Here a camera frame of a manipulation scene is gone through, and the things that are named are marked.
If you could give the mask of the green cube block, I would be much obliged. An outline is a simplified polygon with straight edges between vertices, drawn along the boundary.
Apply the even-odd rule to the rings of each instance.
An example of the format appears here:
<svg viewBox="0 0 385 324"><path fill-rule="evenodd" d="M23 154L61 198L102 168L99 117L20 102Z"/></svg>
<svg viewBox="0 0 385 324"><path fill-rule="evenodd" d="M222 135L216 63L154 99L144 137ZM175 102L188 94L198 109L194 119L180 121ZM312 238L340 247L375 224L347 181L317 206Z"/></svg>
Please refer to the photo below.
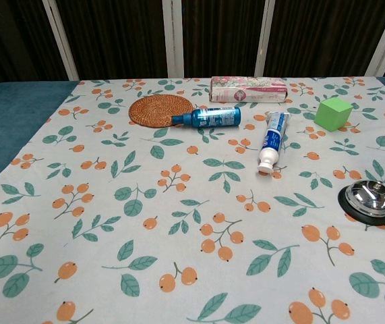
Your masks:
<svg viewBox="0 0 385 324"><path fill-rule="evenodd" d="M352 104L338 97L326 99L319 104L314 123L333 132L346 124L352 109Z"/></svg>

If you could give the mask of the white folding screen frame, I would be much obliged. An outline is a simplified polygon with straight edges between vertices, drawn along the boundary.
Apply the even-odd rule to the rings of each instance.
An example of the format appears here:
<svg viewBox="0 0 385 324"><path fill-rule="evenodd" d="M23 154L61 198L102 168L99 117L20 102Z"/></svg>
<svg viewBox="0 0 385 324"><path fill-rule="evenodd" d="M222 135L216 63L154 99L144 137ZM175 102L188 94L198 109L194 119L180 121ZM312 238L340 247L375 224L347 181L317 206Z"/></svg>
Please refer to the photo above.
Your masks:
<svg viewBox="0 0 385 324"><path fill-rule="evenodd" d="M385 76L385 0L41 0L68 80Z"/></svg>

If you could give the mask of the white blue toothpaste tube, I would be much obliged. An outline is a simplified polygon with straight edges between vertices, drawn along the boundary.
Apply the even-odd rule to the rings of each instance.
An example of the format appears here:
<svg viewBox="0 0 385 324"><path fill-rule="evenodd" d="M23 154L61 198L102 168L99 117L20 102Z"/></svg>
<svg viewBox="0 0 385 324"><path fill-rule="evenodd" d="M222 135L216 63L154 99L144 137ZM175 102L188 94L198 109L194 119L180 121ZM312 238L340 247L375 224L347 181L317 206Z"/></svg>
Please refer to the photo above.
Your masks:
<svg viewBox="0 0 385 324"><path fill-rule="evenodd" d="M286 112L270 112L264 143L259 154L258 171L271 173L279 160L280 146L290 114Z"/></svg>

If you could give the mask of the pink floral tissue pack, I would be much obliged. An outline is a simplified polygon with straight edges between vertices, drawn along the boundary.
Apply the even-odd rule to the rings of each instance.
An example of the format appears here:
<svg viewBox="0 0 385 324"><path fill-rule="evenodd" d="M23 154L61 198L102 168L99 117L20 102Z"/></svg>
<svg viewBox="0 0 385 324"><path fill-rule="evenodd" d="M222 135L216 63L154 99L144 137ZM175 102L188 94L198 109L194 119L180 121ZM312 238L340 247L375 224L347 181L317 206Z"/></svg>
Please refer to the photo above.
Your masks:
<svg viewBox="0 0 385 324"><path fill-rule="evenodd" d="M280 78L249 76L213 76L210 81L211 102L283 103L287 86Z"/></svg>

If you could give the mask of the fruit leaf print tablecloth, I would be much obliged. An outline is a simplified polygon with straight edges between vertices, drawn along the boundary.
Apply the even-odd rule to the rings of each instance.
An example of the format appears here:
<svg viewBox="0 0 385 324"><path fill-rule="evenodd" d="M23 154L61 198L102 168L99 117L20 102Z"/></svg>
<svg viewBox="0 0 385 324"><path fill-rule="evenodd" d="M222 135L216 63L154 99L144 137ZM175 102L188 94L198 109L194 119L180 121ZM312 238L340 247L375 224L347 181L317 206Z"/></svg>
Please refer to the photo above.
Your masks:
<svg viewBox="0 0 385 324"><path fill-rule="evenodd" d="M0 204L0 324L385 324L385 225L338 203L385 185L385 130L352 116L305 135L332 196Z"/></svg>

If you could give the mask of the round woven rattan coaster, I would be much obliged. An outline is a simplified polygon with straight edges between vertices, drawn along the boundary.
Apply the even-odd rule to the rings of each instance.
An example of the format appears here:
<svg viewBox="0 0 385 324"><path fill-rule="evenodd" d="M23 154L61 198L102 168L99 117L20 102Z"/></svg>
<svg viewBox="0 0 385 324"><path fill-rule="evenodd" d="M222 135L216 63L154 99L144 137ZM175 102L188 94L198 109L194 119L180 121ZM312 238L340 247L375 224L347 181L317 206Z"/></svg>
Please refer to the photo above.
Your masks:
<svg viewBox="0 0 385 324"><path fill-rule="evenodd" d="M192 103L172 94L156 94L138 99L129 108L129 118L135 124L149 128L172 126L172 117L194 110Z"/></svg>

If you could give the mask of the silver call bell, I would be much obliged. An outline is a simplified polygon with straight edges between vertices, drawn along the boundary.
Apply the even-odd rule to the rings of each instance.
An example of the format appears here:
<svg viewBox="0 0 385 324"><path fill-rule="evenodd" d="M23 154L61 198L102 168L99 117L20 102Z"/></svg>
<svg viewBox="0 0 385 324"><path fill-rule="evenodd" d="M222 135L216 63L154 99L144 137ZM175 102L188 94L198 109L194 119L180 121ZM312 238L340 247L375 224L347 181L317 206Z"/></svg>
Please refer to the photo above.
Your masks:
<svg viewBox="0 0 385 324"><path fill-rule="evenodd" d="M338 193L338 203L347 215L366 225L385 225L385 185L359 180Z"/></svg>

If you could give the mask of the blue spray bottle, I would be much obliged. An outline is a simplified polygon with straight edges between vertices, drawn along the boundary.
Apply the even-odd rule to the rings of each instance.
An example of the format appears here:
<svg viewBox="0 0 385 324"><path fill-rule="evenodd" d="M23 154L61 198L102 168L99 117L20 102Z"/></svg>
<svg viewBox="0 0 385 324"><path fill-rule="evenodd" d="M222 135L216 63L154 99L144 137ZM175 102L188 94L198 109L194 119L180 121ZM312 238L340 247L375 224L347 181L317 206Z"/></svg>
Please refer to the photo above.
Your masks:
<svg viewBox="0 0 385 324"><path fill-rule="evenodd" d="M183 124L193 128L231 127L241 122L241 111L237 107L195 109L191 113L174 115L173 125Z"/></svg>

